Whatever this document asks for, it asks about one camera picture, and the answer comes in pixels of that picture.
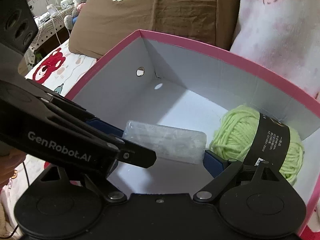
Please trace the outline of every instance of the brown pillow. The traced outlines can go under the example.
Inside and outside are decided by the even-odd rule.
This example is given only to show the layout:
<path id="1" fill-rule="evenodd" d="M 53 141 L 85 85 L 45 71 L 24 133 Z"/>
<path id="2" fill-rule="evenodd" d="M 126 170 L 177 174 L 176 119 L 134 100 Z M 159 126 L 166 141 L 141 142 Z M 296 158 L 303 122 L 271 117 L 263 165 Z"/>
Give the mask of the brown pillow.
<path id="1" fill-rule="evenodd" d="M 230 49 L 240 0 L 87 0 L 69 50 L 100 58 L 137 29 Z"/>

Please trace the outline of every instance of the pink-rimmed box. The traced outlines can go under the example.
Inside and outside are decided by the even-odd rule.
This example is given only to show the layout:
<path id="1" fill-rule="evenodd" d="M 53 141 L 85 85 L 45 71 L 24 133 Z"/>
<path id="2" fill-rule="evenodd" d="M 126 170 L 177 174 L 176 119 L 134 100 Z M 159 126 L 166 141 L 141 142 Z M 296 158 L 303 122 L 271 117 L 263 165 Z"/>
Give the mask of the pink-rimmed box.
<path id="1" fill-rule="evenodd" d="M 144 74 L 137 75 L 143 67 Z M 124 129 L 128 120 L 199 130 L 207 145 L 228 110 L 246 104 L 295 128 L 305 146 L 294 188 L 307 206 L 320 194 L 320 104 L 272 71 L 198 41 L 137 30 L 103 56 L 66 95 Z M 147 170 L 121 163 L 109 180 L 126 194 L 195 193 L 204 167 L 157 160 Z"/>

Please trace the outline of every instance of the black device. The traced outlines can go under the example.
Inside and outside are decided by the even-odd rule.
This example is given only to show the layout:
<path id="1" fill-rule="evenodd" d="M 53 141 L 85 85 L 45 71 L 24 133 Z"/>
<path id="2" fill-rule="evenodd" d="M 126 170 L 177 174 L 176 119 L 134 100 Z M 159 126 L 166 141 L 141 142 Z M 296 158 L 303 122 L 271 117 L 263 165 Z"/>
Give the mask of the black device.
<path id="1" fill-rule="evenodd" d="M 243 166 L 210 153 L 225 170 L 193 198 L 132 194 L 127 199 L 105 178 L 118 161 L 148 168 L 156 154 L 20 76 L 17 66 L 38 29 L 26 0 L 1 4 L 0 146 L 52 163 L 16 203 L 23 239 L 299 239 L 304 202 L 264 161 Z M 94 120 L 109 132 L 87 124 Z"/>

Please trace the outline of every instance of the green yarn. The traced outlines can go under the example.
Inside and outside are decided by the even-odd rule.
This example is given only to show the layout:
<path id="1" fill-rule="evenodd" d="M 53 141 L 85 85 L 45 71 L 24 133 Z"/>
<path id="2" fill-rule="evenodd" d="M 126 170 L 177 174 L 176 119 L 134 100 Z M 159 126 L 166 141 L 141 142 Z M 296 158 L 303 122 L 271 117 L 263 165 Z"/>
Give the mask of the green yarn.
<path id="1" fill-rule="evenodd" d="M 256 135 L 259 118 L 260 113 L 247 106 L 230 110 L 223 116 L 209 149 L 225 160 L 243 162 Z M 280 173 L 293 185 L 302 166 L 304 148 L 298 132 L 291 127 L 289 130 L 289 149 Z"/>

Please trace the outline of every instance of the gray stuffed animal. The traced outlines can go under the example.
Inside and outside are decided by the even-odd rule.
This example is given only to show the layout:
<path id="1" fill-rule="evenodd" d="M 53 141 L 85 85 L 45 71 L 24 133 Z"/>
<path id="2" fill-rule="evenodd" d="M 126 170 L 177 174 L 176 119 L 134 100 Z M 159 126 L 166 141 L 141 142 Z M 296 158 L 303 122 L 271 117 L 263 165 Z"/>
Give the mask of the gray stuffed animal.
<path id="1" fill-rule="evenodd" d="M 68 30 L 72 30 L 73 28 L 73 25 L 75 24 L 76 22 L 76 19 L 80 13 L 80 10 L 83 6 L 83 4 L 86 2 L 87 0 L 76 0 L 75 2 L 75 8 L 73 9 L 72 11 L 72 14 L 71 15 L 67 15 L 65 18 L 64 18 L 64 25 L 66 26 L 66 28 Z"/>

